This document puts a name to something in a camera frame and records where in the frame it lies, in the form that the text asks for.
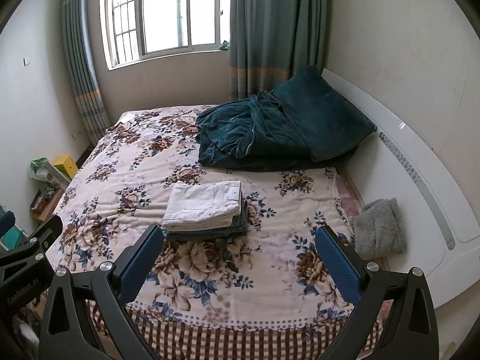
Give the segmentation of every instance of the screw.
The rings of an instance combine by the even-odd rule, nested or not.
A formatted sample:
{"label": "screw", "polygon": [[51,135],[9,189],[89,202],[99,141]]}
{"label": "screw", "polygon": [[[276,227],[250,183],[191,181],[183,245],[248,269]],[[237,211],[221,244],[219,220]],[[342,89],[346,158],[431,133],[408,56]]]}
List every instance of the screw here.
{"label": "screw", "polygon": [[417,267],[415,267],[415,268],[412,269],[412,273],[413,273],[415,276],[418,276],[418,277],[420,277],[420,276],[423,275],[423,271],[422,271],[420,268],[417,268]]}
{"label": "screw", "polygon": [[380,269],[380,267],[378,266],[378,264],[376,262],[373,262],[373,261],[370,261],[368,264],[367,264],[367,269],[369,271],[372,271],[372,272],[376,272]]}
{"label": "screw", "polygon": [[113,264],[110,261],[105,261],[102,264],[100,264],[100,271],[109,271],[112,269]]}
{"label": "screw", "polygon": [[57,269],[57,276],[64,276],[67,273],[67,268],[62,267]]}

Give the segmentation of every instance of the yellow box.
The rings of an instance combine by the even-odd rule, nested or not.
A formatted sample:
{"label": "yellow box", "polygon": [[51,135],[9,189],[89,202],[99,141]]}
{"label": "yellow box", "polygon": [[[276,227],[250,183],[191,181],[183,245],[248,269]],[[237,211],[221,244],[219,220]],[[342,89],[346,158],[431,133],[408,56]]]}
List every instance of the yellow box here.
{"label": "yellow box", "polygon": [[61,171],[65,176],[73,178],[78,172],[75,162],[68,154],[59,155],[52,161],[52,165]]}

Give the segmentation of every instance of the beige wall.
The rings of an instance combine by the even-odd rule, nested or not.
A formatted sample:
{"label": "beige wall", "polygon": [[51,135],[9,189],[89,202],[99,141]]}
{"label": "beige wall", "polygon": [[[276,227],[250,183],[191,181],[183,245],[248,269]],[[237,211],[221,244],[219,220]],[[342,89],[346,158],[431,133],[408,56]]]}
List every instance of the beige wall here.
{"label": "beige wall", "polygon": [[[62,0],[23,0],[0,34],[0,204],[27,232],[35,228],[29,206],[38,191],[27,176],[30,160],[77,160],[88,146],[63,54],[61,9]],[[74,130],[82,131],[75,140]]]}
{"label": "beige wall", "polygon": [[99,0],[87,1],[95,71],[112,122],[128,110],[220,104],[229,100],[228,52],[173,55],[108,71]]}
{"label": "beige wall", "polygon": [[[330,11],[326,67],[407,123],[480,220],[480,40],[461,9],[454,0],[330,0]],[[469,315],[444,337],[465,337],[479,293],[477,283],[441,307],[443,320],[460,305]]]}

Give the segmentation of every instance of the curtain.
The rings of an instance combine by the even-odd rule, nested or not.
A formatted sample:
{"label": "curtain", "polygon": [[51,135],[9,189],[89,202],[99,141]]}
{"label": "curtain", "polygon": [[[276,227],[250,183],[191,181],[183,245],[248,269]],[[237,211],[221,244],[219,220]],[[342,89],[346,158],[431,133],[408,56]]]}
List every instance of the curtain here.
{"label": "curtain", "polygon": [[62,1],[63,48],[77,107],[88,138],[97,145],[111,126],[103,105],[88,37],[86,0]]}
{"label": "curtain", "polygon": [[270,90],[321,67],[327,0],[231,0],[230,98]]}

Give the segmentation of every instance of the floral blanket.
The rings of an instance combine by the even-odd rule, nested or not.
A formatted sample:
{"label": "floral blanket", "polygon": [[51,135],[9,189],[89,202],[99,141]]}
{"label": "floral blanket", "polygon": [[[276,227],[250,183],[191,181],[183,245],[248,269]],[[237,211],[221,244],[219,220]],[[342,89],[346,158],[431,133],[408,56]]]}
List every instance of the floral blanket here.
{"label": "floral blanket", "polygon": [[[64,228],[47,257],[54,268],[93,270],[115,260],[149,225],[161,225],[178,180],[240,180],[247,236],[165,241],[127,310],[165,359],[316,359],[353,309],[314,245],[314,232],[325,223],[352,242],[335,169],[202,168],[195,120],[207,108],[132,112],[134,119],[110,128],[56,209]],[[98,330],[105,331],[96,305],[90,306]],[[378,321],[367,348],[381,330]]]}

